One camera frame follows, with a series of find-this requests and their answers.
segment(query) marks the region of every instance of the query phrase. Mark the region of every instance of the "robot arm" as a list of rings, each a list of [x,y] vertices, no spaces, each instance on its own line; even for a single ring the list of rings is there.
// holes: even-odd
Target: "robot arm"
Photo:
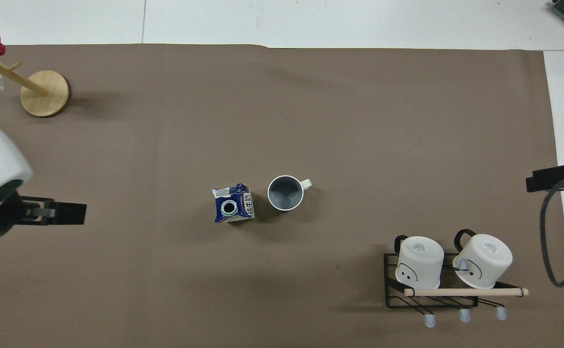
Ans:
[[[13,225],[81,225],[87,205],[50,198],[19,196],[17,188],[32,177],[26,159],[0,130],[0,236]]]

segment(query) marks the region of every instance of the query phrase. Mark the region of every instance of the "black cable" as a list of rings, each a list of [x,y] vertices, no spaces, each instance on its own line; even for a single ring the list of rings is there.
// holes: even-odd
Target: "black cable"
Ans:
[[[556,287],[564,287],[564,279],[562,281],[556,280],[552,267],[550,266],[549,251],[546,247],[546,209],[549,206],[549,201],[554,196],[554,194],[564,187],[564,179],[554,184],[550,189],[549,193],[544,198],[542,202],[542,209],[540,209],[540,243],[542,244],[542,258],[544,260],[544,266],[546,267],[546,273],[549,274],[550,281]]]

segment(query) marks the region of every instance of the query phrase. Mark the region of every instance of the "mug rim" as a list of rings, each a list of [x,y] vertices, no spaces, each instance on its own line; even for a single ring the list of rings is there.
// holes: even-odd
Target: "mug rim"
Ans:
[[[271,185],[273,184],[273,182],[275,182],[277,179],[279,178],[284,178],[284,177],[288,177],[288,178],[292,178],[293,180],[297,181],[297,183],[299,184],[299,186],[301,187],[301,181],[299,181],[299,179],[295,178],[292,175],[280,175],[278,177],[276,177],[275,179],[271,180],[271,182],[269,183],[269,186],[267,187],[267,199],[269,200],[269,203],[271,205],[273,205],[273,207],[279,211],[291,211],[292,209],[295,209],[296,207],[299,207],[299,205],[301,204],[301,202],[304,201],[304,195],[305,195],[305,190],[301,189],[301,198],[299,199],[299,202],[292,208],[288,208],[288,209],[282,209],[280,207],[277,207],[277,205],[273,204],[273,202],[271,202],[271,196],[269,195],[269,192],[271,192]]]

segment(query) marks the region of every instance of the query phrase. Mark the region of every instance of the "wooden pole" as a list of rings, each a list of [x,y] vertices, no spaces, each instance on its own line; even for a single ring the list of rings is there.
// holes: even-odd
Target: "wooden pole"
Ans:
[[[527,296],[527,288],[506,289],[404,289],[404,296]]]
[[[8,79],[12,79],[13,81],[17,82],[18,84],[24,86],[25,88],[32,90],[33,92],[35,92],[39,95],[47,95],[47,93],[48,93],[47,89],[45,89],[42,86],[36,84],[35,82],[30,81],[29,79],[23,77],[19,73],[16,73],[11,68],[6,66],[5,64],[2,64],[1,62],[0,62],[0,74],[5,76]]]

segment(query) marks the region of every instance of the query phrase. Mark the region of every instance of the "round wooden base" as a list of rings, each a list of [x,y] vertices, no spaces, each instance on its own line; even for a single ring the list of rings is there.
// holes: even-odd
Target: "round wooden base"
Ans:
[[[69,85],[60,73],[43,70],[29,78],[32,82],[48,90],[46,95],[40,95],[22,87],[19,99],[27,112],[38,117],[48,117],[59,112],[69,98]]]

